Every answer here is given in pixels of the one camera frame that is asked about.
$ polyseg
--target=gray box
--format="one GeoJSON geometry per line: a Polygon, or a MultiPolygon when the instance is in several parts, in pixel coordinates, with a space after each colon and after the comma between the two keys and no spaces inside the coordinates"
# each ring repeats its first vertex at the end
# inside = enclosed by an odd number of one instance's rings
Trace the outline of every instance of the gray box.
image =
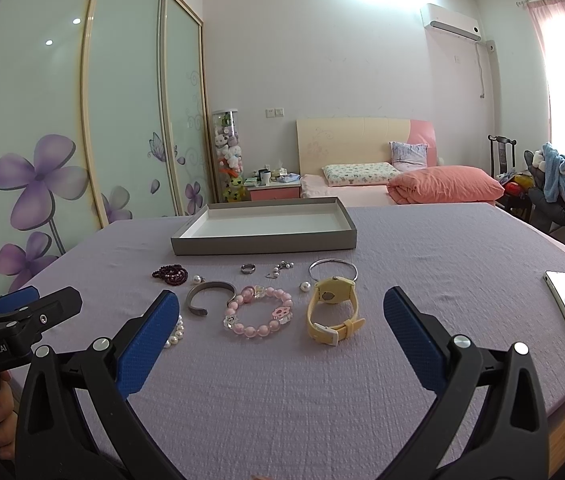
{"type": "Polygon", "coordinates": [[[177,256],[335,251],[357,241],[336,197],[210,204],[171,237],[177,256]]]}

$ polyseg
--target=human hand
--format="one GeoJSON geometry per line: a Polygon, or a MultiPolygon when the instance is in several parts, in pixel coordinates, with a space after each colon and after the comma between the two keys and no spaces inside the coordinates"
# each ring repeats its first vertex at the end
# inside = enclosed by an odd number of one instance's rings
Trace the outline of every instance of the human hand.
{"type": "Polygon", "coordinates": [[[11,393],[8,371],[0,372],[0,459],[13,460],[16,456],[16,424],[14,396],[11,393]]]}

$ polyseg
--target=flower stem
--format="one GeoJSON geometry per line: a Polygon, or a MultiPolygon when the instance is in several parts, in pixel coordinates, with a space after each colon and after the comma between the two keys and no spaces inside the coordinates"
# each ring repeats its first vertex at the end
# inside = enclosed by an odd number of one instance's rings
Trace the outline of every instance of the flower stem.
{"type": "Polygon", "coordinates": [[[51,236],[53,236],[53,240],[56,242],[58,246],[58,250],[60,251],[60,256],[66,254],[67,251],[65,250],[64,245],[62,244],[62,240],[60,239],[60,235],[58,234],[58,229],[56,228],[56,222],[53,221],[53,217],[49,220],[49,227],[51,229],[51,236]]]}

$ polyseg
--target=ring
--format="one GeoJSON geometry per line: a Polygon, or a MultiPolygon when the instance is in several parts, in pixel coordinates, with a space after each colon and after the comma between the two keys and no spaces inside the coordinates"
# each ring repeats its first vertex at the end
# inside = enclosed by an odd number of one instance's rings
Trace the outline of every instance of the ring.
{"type": "Polygon", "coordinates": [[[313,262],[310,266],[309,266],[309,276],[311,276],[311,278],[315,281],[315,282],[319,282],[320,280],[317,279],[312,273],[311,271],[313,270],[313,268],[315,266],[318,266],[320,264],[326,264],[329,262],[334,262],[336,264],[345,264],[348,265],[350,267],[353,267],[353,270],[356,271],[356,276],[354,277],[354,282],[358,279],[358,267],[356,267],[354,264],[352,264],[351,262],[348,262],[347,260],[341,260],[340,258],[325,258],[324,260],[318,260],[316,262],[313,262]]]}
{"type": "Polygon", "coordinates": [[[231,283],[227,283],[227,282],[200,283],[200,285],[194,286],[194,288],[192,288],[192,290],[189,291],[189,294],[187,294],[187,298],[184,300],[184,304],[187,306],[187,308],[192,314],[195,314],[195,316],[206,316],[208,314],[206,308],[192,305],[192,299],[194,298],[194,296],[198,294],[201,290],[205,290],[206,288],[224,288],[229,292],[231,292],[232,296],[231,299],[227,301],[227,306],[229,306],[229,303],[233,301],[234,298],[236,297],[236,288],[235,286],[231,285],[231,283]]]}
{"type": "Polygon", "coordinates": [[[240,267],[240,272],[243,274],[253,274],[256,272],[256,266],[254,264],[245,264],[240,267]]]}

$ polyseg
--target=floral pillow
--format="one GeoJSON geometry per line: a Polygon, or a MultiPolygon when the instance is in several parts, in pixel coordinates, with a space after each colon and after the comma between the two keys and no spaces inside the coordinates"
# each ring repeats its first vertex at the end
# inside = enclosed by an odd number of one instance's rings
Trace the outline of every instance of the floral pillow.
{"type": "Polygon", "coordinates": [[[329,186],[374,186],[386,184],[400,172],[388,162],[374,164],[330,164],[323,168],[329,186]]]}
{"type": "Polygon", "coordinates": [[[391,164],[399,171],[422,170],[427,167],[427,145],[389,142],[391,164]]]}

